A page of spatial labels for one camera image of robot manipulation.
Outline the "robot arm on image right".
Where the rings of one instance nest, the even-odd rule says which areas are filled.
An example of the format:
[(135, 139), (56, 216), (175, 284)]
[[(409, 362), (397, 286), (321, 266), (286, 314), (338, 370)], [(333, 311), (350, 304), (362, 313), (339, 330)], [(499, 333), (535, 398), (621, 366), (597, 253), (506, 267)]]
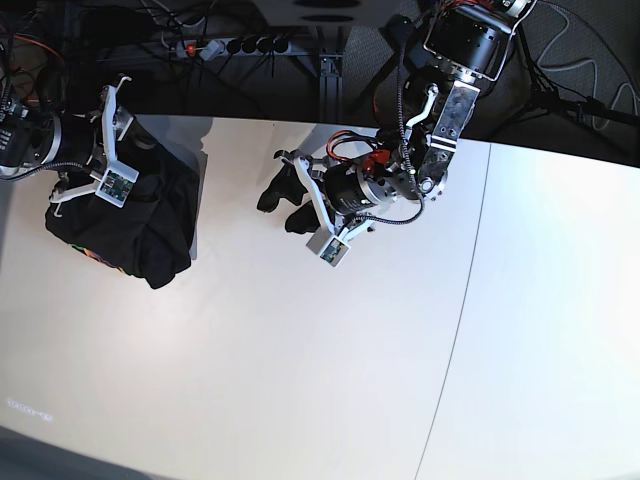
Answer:
[(327, 231), (340, 239), (373, 223), (405, 199), (420, 209), (443, 192), (459, 137), (481, 90), (477, 80), (498, 80), (516, 30), (533, 1), (438, 1), (410, 22), (400, 40), (397, 67), (413, 49), (426, 55), (409, 76), (396, 74), (397, 123), (373, 135), (342, 129), (315, 158), (302, 150), (275, 153), (281, 170), (257, 208), (296, 205), (286, 229)]

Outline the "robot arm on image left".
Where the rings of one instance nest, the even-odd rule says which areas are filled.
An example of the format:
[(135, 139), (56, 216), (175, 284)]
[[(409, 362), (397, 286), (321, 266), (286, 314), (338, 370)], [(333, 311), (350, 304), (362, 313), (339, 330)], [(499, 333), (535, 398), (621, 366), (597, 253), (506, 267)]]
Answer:
[(1, 98), (81, 113), (118, 71), (144, 114), (313, 120), (318, 89), (252, 1), (5, 1)]

